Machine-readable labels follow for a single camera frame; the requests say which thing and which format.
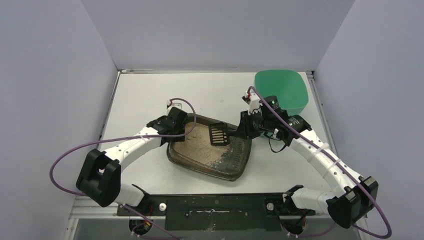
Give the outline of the black slotted litter scoop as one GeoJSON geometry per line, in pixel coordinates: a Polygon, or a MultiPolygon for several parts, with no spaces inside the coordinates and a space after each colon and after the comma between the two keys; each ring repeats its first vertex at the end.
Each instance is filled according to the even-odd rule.
{"type": "Polygon", "coordinates": [[[228,146],[231,143],[230,137],[239,137],[239,129],[229,129],[225,122],[217,122],[208,125],[209,140],[212,146],[228,146]]]}

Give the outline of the dark plastic litter tray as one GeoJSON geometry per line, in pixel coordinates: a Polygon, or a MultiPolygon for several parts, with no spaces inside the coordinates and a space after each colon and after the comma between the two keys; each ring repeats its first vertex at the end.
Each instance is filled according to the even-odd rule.
{"type": "Polygon", "coordinates": [[[250,158],[252,140],[231,136],[229,145],[211,145],[208,125],[218,122],[217,119],[197,115],[195,128],[185,136],[185,140],[168,145],[168,160],[186,169],[227,181],[241,177],[250,158]]]}

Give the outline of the green plastic bin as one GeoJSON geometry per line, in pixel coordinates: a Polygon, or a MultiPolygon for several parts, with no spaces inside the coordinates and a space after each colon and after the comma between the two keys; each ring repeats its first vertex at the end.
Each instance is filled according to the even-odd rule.
{"type": "Polygon", "coordinates": [[[296,131],[310,125],[300,117],[309,102],[309,95],[302,76],[293,70],[271,69],[256,73],[252,94],[260,94],[278,115],[296,131]]]}

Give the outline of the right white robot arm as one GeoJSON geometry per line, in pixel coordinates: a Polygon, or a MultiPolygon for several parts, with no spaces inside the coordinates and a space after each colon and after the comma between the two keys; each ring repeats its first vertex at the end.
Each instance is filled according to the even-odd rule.
{"type": "Polygon", "coordinates": [[[246,93],[242,100],[248,109],[240,113],[233,136],[249,140],[263,135],[284,142],[285,147],[300,154],[330,187],[329,191],[321,191],[296,185],[282,193],[283,205],[291,212],[324,213],[348,229],[375,207],[378,182],[345,165],[304,118],[281,109],[275,95],[260,99],[252,92],[246,93]]]}

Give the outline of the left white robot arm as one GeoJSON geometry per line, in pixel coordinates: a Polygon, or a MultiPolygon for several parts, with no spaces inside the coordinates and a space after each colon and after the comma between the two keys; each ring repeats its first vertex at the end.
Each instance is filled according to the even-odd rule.
{"type": "Polygon", "coordinates": [[[153,149],[184,141],[187,116],[187,112],[169,107],[166,115],[147,123],[133,139],[103,151],[89,151],[76,181],[77,189],[101,207],[112,203],[138,206],[146,193],[134,184],[122,183],[123,170],[153,149]]]}

